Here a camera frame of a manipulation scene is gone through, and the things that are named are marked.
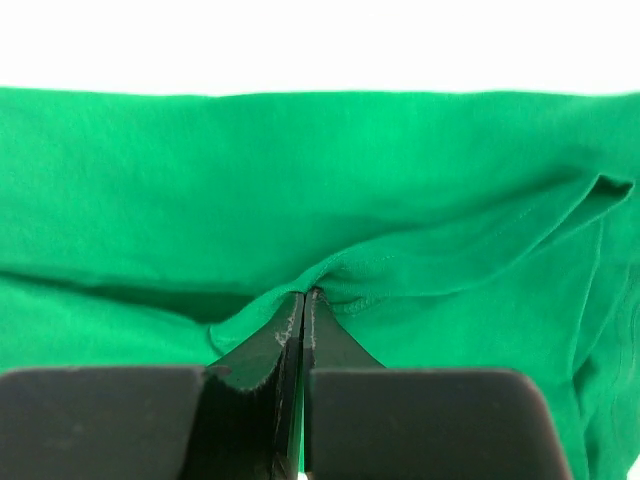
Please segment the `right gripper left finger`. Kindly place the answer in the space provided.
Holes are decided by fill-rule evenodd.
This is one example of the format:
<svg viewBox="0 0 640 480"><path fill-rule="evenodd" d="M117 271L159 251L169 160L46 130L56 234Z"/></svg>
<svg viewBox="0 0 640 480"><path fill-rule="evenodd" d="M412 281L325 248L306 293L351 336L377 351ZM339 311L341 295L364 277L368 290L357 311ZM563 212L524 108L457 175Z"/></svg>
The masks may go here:
<svg viewBox="0 0 640 480"><path fill-rule="evenodd" d="M293 479L304 298L213 364L14 369L5 479Z"/></svg>

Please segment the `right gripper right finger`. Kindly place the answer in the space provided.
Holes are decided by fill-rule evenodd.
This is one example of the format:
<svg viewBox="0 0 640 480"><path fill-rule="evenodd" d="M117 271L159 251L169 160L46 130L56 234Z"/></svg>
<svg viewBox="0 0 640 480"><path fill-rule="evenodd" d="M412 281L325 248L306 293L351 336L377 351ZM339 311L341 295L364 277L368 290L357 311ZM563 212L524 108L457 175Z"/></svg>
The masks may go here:
<svg viewBox="0 0 640 480"><path fill-rule="evenodd" d="M312 479L568 479L547 402L509 369L393 369L305 296L304 470Z"/></svg>

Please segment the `green t shirt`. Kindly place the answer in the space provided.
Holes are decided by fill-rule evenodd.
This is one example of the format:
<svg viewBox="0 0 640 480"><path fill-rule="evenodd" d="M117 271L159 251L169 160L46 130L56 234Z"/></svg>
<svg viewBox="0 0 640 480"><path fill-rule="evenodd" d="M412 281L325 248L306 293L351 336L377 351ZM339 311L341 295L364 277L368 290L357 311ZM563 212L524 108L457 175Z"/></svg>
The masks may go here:
<svg viewBox="0 0 640 480"><path fill-rule="evenodd" d="M1 367L210 363L321 288L388 367L507 367L639 454L639 97L1 92Z"/></svg>

